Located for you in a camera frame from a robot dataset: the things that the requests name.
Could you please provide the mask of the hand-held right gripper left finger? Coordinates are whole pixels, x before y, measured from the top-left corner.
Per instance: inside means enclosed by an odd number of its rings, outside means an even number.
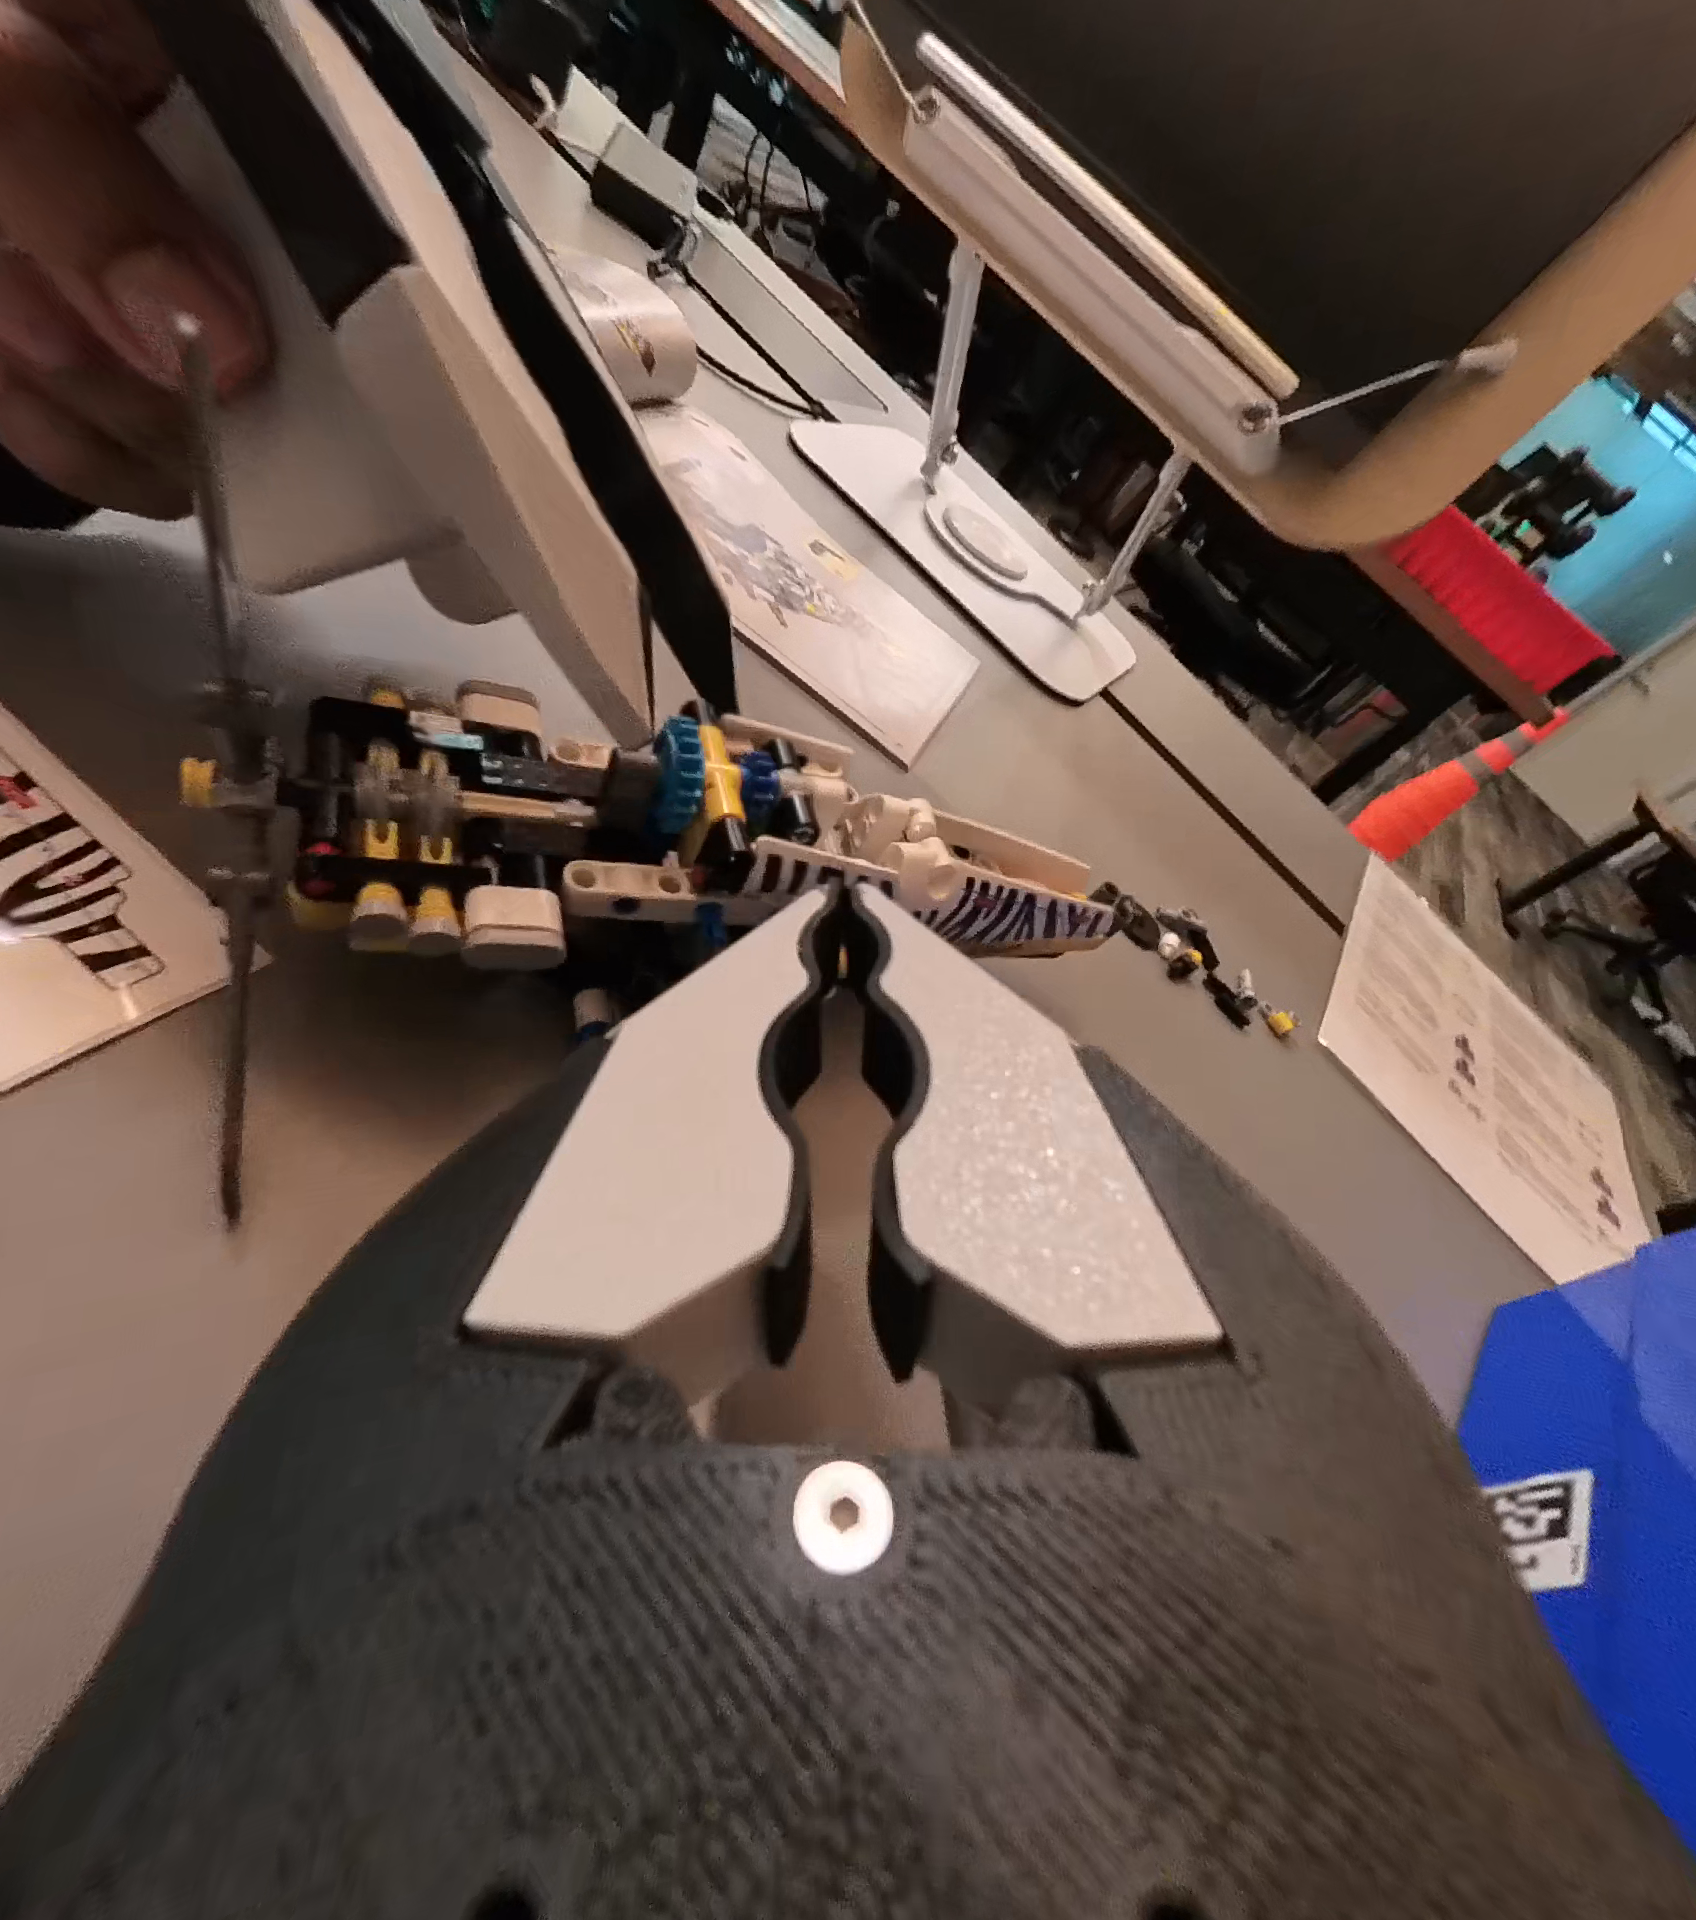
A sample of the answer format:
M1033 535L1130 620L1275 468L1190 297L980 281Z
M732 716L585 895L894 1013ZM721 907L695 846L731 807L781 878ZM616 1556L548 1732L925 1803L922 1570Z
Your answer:
M796 898L615 1028L465 1332L637 1367L692 1407L789 1358L813 1253L794 1106L842 907L838 884Z

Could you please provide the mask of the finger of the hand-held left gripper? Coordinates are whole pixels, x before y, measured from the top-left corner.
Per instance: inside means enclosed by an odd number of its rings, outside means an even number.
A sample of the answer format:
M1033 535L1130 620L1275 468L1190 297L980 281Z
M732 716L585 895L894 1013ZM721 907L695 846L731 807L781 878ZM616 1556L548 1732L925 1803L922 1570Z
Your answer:
M505 337L528 383L548 400L585 490L631 563L642 610L658 623L701 702L734 710L729 602L550 255L534 235L518 232L492 161L473 148L463 150L463 228Z
M554 402L606 404L613 427L637 424L541 241L500 215L499 265L524 271L554 340L577 372L534 372L500 317L474 243L423 157L404 162L404 404L410 465L481 567L522 612L615 741L654 726L644 592L580 466Z

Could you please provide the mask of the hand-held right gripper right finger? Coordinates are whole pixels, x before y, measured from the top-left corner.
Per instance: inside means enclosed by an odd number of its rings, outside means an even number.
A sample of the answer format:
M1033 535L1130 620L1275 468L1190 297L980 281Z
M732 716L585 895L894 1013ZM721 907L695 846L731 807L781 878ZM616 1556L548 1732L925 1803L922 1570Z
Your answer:
M887 895L849 895L871 1171L869 1316L894 1381L1003 1411L1026 1381L1225 1348L1068 1035Z

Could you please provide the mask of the zebra striped lego plane model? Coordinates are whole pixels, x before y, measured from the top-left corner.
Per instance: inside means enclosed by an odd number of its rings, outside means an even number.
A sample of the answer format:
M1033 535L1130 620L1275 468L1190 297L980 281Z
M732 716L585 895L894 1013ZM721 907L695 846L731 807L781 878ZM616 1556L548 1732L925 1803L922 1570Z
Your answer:
M238 610L203 327L177 314L171 331L213 664L213 753L183 763L181 788L229 829L210 881L232 969L216 1117L227 1226L244 1215L251 972L275 908L364 953L567 972L582 1038L833 884L871 884L979 956L1053 959L1117 935L1123 896L1091 887L1083 863L931 803L860 794L844 748L702 702L625 748L546 734L522 688L466 684L447 712L380 688L310 702L285 759Z

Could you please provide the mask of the lego instruction booklet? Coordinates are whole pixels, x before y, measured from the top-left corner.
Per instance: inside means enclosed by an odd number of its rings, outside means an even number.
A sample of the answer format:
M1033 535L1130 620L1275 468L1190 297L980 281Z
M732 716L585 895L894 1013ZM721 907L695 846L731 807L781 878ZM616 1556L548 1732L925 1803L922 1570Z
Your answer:
M687 404L638 420L740 639L913 766L979 660L833 540L726 427Z

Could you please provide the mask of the loose small lego pieces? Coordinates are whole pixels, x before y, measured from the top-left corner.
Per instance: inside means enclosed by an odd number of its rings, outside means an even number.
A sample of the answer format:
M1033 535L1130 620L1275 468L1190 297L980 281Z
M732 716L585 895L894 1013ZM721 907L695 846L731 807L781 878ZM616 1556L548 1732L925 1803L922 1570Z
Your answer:
M1177 984L1197 983L1215 1010L1236 1031L1265 1028L1279 1042L1301 1033L1296 1016L1259 994L1253 970L1227 972L1208 921L1186 908L1150 908L1115 882L1096 887L1093 900L1104 904L1115 928L1136 949L1149 950Z

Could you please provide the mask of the person's left hand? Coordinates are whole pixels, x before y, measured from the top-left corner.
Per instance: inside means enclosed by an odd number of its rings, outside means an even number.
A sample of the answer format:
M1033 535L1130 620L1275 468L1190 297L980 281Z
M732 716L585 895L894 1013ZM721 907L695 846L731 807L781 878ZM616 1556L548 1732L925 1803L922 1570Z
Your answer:
M271 366L241 252L147 145L174 69L137 5L0 2L0 526L195 511L177 321L220 396Z

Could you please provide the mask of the black power adapter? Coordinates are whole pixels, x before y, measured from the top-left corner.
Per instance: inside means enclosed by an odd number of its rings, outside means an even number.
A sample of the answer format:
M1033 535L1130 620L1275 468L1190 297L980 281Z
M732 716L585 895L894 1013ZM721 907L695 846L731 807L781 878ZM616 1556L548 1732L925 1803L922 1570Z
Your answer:
M591 205L652 252L692 232L696 193L695 175L632 124L613 127L588 180Z

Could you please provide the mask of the white printed paper sheet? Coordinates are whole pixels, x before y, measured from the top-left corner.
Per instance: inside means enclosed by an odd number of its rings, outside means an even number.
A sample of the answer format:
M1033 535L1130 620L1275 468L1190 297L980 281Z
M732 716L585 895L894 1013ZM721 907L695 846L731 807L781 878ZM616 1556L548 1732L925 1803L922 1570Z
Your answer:
M1551 1285L1652 1238L1606 1081L1381 857L1319 1042Z

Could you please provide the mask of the orange traffic cone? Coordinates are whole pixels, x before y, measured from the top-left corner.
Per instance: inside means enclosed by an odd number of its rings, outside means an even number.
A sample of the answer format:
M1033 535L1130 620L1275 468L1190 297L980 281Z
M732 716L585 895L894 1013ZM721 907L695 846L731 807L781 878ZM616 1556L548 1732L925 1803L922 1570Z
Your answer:
M1556 708L1542 725L1522 725L1482 741L1461 756L1376 794L1349 823L1349 832L1373 857L1401 863L1568 722L1568 710Z

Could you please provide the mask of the zebra striped sticker sheet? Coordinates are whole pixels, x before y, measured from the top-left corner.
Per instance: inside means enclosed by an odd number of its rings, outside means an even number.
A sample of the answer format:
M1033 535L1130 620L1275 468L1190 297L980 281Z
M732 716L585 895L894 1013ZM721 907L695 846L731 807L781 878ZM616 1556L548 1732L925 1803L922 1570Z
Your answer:
M0 704L0 1096L229 983L222 915Z

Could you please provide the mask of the black office chair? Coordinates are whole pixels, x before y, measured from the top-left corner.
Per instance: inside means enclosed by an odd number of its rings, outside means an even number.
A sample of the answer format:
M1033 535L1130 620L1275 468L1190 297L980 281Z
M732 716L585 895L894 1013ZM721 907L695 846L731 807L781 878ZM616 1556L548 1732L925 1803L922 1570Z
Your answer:
M1658 813L1642 799L1632 823L1610 832L1538 876L1494 891L1500 927L1513 936L1522 917L1612 861L1652 849L1648 863L1628 881L1642 933L1623 933L1588 918L1554 911L1542 921L1547 940L1579 939L1609 953L1609 970L1667 1010L1660 978L1680 959L1696 963L1696 832ZM1696 1084L1696 1051L1684 1054L1678 1073Z

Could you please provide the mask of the red ribbed panel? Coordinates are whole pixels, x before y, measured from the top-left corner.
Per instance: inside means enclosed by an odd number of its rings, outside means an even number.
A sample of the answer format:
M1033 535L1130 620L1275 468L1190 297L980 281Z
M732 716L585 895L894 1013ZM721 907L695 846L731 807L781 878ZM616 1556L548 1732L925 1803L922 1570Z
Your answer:
M1625 664L1458 507L1389 540L1382 557L1538 696L1574 701Z

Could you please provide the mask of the monitor with white stand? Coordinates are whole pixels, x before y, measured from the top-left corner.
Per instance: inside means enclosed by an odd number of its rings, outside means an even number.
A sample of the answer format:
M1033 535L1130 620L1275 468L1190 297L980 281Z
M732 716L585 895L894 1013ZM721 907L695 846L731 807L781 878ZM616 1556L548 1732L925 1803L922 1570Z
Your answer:
M716 5L1281 539L1439 516L1696 282L1696 2Z

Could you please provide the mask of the blue box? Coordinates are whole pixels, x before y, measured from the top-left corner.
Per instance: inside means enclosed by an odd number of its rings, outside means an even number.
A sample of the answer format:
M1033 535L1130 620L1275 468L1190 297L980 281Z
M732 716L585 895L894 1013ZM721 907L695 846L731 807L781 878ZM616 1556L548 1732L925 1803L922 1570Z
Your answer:
M1458 1437L1556 1651L1696 1857L1696 1228L1500 1309Z

